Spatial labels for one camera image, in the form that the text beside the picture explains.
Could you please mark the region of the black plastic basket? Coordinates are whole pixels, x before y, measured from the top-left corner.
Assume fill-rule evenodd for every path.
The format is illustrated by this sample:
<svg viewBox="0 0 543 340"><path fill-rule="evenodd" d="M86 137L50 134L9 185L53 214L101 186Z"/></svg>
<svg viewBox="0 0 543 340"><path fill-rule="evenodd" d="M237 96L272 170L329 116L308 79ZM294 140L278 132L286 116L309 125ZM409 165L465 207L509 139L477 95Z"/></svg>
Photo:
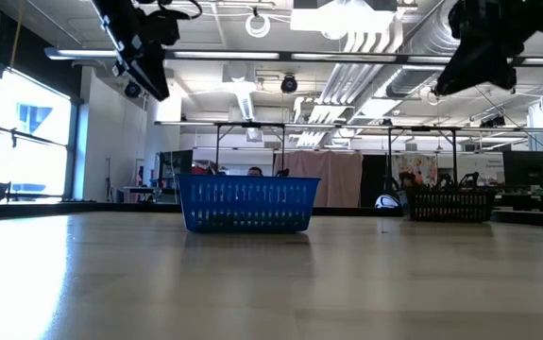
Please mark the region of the black plastic basket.
<svg viewBox="0 0 543 340"><path fill-rule="evenodd" d="M407 190L398 192L405 217L424 222L488 221L494 207L493 191Z"/></svg>

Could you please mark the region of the large black monitor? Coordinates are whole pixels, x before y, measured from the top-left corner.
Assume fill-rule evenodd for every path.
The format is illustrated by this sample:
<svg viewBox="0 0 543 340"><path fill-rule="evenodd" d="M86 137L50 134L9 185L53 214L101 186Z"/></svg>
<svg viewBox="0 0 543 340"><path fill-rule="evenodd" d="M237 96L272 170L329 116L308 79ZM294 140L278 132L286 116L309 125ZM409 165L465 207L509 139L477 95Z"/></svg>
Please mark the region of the large black monitor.
<svg viewBox="0 0 543 340"><path fill-rule="evenodd" d="M505 184L539 185L543 177L543 151L503 151Z"/></svg>

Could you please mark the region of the black overhead light bar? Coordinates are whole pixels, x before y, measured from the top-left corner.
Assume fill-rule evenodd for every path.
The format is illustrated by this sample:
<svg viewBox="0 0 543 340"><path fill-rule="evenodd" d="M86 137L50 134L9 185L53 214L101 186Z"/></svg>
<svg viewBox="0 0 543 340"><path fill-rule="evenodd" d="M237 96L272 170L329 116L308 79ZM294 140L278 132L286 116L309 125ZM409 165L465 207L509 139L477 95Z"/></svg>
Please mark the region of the black overhead light bar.
<svg viewBox="0 0 543 340"><path fill-rule="evenodd" d="M166 50L165 60L222 60L222 61L272 61L272 62L316 62L316 63L373 63L397 65L445 66L451 56L411 55L388 53L344 53L344 52L288 52L288 51L230 51L230 50ZM114 50L44 48L51 60L111 60L117 58ZM516 67L543 67L543 57L519 56L512 61Z"/></svg>

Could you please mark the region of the blue plastic basket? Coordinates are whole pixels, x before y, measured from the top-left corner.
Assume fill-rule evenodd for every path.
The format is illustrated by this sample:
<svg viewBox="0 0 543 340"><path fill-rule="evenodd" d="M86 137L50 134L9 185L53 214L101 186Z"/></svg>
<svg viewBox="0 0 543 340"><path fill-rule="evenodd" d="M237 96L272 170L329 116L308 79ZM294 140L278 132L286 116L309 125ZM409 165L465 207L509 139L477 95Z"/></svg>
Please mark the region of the blue plastic basket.
<svg viewBox="0 0 543 340"><path fill-rule="evenodd" d="M179 175L185 228L294 233L309 226L319 178Z"/></svg>

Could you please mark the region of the black aluminium table frame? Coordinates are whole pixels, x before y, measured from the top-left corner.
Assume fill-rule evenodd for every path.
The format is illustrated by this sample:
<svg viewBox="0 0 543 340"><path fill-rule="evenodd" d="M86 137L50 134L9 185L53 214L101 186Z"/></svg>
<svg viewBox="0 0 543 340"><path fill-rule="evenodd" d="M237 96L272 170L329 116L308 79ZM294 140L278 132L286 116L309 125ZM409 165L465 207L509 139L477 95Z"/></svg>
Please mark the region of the black aluminium table frame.
<svg viewBox="0 0 543 340"><path fill-rule="evenodd" d="M181 207L179 205L172 204L97 202L11 202L10 204L0 204L0 219L91 212L181 213ZM403 214L400 209L313 208L313 216L402 217ZM543 227L543 212L493 211L490 220L492 222L506 224L521 224Z"/></svg>

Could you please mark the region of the pink curtain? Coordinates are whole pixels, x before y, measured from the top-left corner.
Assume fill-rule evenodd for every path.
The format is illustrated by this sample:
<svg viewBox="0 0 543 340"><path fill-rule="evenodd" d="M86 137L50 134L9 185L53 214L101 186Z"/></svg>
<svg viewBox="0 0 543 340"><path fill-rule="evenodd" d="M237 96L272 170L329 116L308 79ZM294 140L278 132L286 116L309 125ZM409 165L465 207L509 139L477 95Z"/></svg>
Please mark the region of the pink curtain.
<svg viewBox="0 0 543 340"><path fill-rule="evenodd" d="M358 208L360 204L363 155L332 151L294 151L274 155L274 171L281 161L290 177L320 179L315 207Z"/></svg>

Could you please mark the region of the silver ventilation duct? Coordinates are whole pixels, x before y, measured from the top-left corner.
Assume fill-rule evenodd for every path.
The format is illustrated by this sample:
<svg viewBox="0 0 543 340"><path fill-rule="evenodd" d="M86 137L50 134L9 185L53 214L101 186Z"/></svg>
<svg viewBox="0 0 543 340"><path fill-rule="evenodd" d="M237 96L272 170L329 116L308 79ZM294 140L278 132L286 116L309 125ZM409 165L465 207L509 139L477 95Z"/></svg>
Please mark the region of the silver ventilation duct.
<svg viewBox="0 0 543 340"><path fill-rule="evenodd" d="M414 36L407 41L401 51L417 55L450 55L459 46L452 37L449 24L450 11L458 0L441 0L437 9L422 24ZM414 69L403 65L392 76L386 86L389 97L407 97L436 78L437 71Z"/></svg>

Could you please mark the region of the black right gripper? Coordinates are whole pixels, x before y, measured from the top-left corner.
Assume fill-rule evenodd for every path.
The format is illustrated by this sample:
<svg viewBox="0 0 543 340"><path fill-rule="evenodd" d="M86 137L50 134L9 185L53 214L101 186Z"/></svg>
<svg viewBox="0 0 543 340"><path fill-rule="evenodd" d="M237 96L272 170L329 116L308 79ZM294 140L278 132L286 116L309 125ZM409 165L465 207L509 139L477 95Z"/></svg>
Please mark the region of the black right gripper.
<svg viewBox="0 0 543 340"><path fill-rule="evenodd" d="M489 82L512 91L517 71L508 63L489 75L488 50L510 58L525 42L543 32L543 0L457 0L449 12L451 35L460 41L433 88L437 96L455 94Z"/></svg>

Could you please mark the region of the black metal frame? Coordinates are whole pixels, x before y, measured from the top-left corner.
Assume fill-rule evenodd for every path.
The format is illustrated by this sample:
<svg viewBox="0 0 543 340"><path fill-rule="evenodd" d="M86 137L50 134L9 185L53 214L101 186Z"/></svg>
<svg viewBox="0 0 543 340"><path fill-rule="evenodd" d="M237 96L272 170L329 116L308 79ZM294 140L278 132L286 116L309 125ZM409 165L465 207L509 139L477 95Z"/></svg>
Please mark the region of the black metal frame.
<svg viewBox="0 0 543 340"><path fill-rule="evenodd" d="M392 143L403 134L404 131L411 131L411 132L431 132L431 131L439 131L440 135L443 135L444 131L449 131L451 136L445 137L447 141L449 141L452 145L452 185L455 186L457 182L458 177L458 170L457 170L457 159L456 159L456 153L457 153L457 147L456 147L456 136L457 131L461 130L460 127L456 126L446 126L446 127L440 127L440 126L387 126L387 139L388 139L388 154L386 156L386 170L385 170L385 176L384 176L384 183L383 188L385 190L393 190L394 189L394 177L392 173Z"/></svg>
<svg viewBox="0 0 543 340"><path fill-rule="evenodd" d="M215 150L215 163L217 167L220 167L219 152L220 152L220 142L223 139L223 136L221 135L222 127L229 127L228 132L230 132L235 127L257 128L257 129L268 128L280 140L280 146L281 146L280 170L276 172L275 176L276 177L289 176L290 171L285 165L286 125L284 123L255 122L255 121L249 120L249 121L244 121L244 122L215 122L213 125L216 127L214 150Z"/></svg>

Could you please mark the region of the white ceiling pipes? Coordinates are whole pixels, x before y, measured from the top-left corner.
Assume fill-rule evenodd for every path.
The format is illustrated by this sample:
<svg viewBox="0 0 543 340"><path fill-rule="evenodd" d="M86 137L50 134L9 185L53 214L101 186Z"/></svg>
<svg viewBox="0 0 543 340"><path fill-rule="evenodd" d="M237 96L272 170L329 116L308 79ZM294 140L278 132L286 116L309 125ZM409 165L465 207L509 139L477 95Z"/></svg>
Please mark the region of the white ceiling pipes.
<svg viewBox="0 0 543 340"><path fill-rule="evenodd" d="M403 22L400 14L393 14L379 31L349 30L341 51L345 53L393 53L403 42ZM341 116L350 111L358 95L365 91L372 78L382 67L371 63L344 63L334 65L331 75L313 100L310 111L302 109L306 98L298 97L294 105L294 122L305 125L342 125Z"/></svg>

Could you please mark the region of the bright window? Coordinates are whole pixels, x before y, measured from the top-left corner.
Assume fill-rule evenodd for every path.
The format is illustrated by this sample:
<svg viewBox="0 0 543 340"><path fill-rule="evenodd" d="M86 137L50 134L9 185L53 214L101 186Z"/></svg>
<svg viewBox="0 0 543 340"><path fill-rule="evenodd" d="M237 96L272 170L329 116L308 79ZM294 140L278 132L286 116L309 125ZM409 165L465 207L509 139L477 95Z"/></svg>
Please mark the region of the bright window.
<svg viewBox="0 0 543 340"><path fill-rule="evenodd" d="M15 70L0 77L0 183L19 197L65 191L71 97Z"/></svg>

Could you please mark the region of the floral curtain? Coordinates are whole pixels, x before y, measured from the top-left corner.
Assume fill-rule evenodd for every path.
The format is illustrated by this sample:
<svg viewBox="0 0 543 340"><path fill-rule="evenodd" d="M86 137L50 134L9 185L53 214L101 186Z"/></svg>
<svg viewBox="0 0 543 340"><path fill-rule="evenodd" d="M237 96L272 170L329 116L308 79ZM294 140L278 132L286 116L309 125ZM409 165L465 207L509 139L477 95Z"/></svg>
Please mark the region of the floral curtain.
<svg viewBox="0 0 543 340"><path fill-rule="evenodd" d="M398 187L409 179L421 186L434 186L438 176L438 160L434 155L418 153L397 154L391 157L392 176Z"/></svg>

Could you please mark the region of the white desk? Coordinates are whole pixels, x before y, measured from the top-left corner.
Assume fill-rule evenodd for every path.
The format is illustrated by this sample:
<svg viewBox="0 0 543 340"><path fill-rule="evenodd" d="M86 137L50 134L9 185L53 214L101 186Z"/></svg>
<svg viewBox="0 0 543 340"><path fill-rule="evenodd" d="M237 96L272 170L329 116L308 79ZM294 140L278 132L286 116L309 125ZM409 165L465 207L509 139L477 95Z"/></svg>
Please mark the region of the white desk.
<svg viewBox="0 0 543 340"><path fill-rule="evenodd" d="M179 190L147 187L147 186L126 186L117 189L114 200L116 203L135 204L179 204Z"/></svg>

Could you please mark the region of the black ceiling spotlight row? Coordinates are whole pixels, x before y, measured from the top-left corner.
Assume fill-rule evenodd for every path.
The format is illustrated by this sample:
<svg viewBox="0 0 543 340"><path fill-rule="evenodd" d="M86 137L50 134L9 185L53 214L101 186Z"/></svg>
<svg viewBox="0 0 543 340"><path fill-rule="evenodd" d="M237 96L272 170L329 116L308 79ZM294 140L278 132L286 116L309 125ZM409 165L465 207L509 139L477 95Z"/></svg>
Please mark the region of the black ceiling spotlight row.
<svg viewBox="0 0 543 340"><path fill-rule="evenodd" d="M501 128L506 125L505 118L503 115L493 115L485 117L479 124L480 128Z"/></svg>

